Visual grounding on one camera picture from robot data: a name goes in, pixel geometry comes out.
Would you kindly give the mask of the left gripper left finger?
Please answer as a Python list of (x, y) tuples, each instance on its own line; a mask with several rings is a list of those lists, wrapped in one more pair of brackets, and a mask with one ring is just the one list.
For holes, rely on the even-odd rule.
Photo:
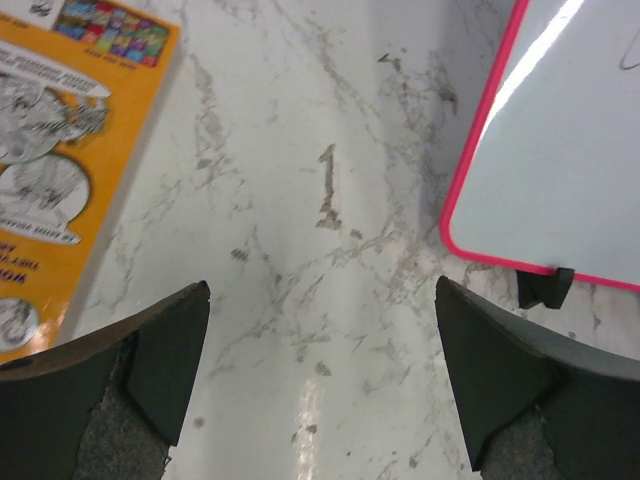
[(160, 479), (210, 313), (206, 282), (1, 367), (4, 479)]

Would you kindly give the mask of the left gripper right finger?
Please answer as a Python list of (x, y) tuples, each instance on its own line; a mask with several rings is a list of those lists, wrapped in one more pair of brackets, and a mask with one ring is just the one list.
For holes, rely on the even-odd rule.
[(472, 470), (636, 479), (639, 363), (512, 314), (442, 276), (435, 308)]

